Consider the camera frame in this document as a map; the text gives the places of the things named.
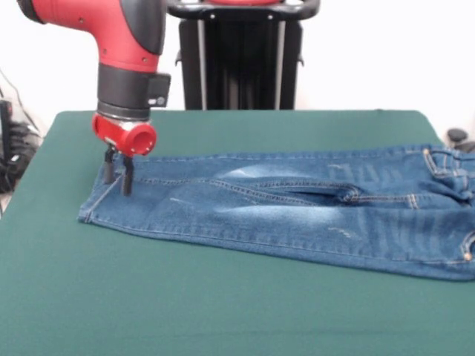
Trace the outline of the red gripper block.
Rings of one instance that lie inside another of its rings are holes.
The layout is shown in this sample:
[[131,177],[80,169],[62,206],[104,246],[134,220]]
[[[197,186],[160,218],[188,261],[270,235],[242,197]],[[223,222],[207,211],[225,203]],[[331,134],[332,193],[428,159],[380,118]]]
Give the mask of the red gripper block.
[[122,194],[130,196],[134,178],[133,156],[147,155],[157,143],[157,133],[149,122],[126,122],[109,119],[98,113],[93,115],[92,128],[96,136],[108,143],[104,158],[105,184],[114,181],[114,149],[124,154],[123,165],[125,168]]

